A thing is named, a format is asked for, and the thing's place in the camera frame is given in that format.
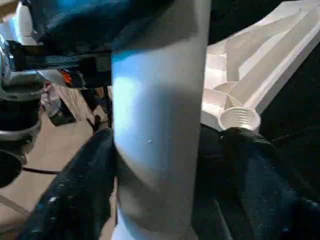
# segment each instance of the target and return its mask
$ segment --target white pipe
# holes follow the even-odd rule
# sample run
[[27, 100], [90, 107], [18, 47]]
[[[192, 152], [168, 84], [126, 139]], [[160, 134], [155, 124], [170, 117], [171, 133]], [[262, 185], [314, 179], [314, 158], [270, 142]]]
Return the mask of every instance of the white pipe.
[[176, 0], [112, 56], [113, 240], [195, 240], [191, 228], [211, 0]]

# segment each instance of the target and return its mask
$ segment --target wooden floor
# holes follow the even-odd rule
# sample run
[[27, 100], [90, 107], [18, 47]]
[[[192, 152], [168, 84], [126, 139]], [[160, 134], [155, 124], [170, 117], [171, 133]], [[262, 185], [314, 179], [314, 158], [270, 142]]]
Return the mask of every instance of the wooden floor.
[[[91, 134], [92, 129], [86, 121], [55, 127], [48, 117], [43, 115], [42, 129], [34, 149], [28, 155], [26, 166], [59, 171]], [[23, 172], [13, 184], [0, 189], [0, 195], [31, 211], [53, 178], [54, 176], [50, 175]], [[0, 203], [0, 226], [21, 223], [25, 220], [25, 216]], [[112, 218], [105, 225], [102, 240], [111, 238], [114, 224], [115, 221]], [[14, 239], [14, 233], [0, 235], [0, 240], [11, 239]]]

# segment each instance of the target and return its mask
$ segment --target black cylinder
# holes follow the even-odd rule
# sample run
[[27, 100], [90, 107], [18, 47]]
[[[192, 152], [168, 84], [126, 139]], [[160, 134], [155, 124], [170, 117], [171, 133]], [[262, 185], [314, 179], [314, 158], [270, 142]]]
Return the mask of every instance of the black cylinder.
[[40, 100], [0, 100], [0, 130], [21, 131], [35, 126], [39, 121]]

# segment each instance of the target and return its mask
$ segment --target metal cylinder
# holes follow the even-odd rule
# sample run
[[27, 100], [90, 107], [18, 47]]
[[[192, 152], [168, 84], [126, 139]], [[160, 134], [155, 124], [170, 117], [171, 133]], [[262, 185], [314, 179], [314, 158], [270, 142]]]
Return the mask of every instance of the metal cylinder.
[[194, 240], [191, 228], [210, 0], [176, 0], [113, 53], [119, 152], [113, 240]]

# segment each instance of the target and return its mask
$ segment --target cable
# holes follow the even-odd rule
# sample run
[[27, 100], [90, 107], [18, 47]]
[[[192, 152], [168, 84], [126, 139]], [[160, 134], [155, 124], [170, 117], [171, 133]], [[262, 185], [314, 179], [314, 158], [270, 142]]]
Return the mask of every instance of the cable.
[[283, 136], [279, 136], [277, 138], [274, 138], [270, 142], [274, 144], [274, 143], [277, 143], [277, 142], [288, 141], [290, 139], [294, 139], [294, 138], [300, 137], [301, 135], [303, 135], [305, 133], [316, 132], [316, 131], [320, 131], [320, 126], [319, 125], [308, 126], [308, 127], [305, 127], [303, 130], [296, 131], [296, 132], [294, 132], [292, 134], [287, 134], [287, 135], [283, 135]]
[[59, 171], [49, 171], [49, 170], [41, 170], [41, 169], [34, 169], [29, 167], [23, 167], [23, 171], [34, 173], [34, 174], [45, 174], [45, 175], [57, 175], [60, 172]]

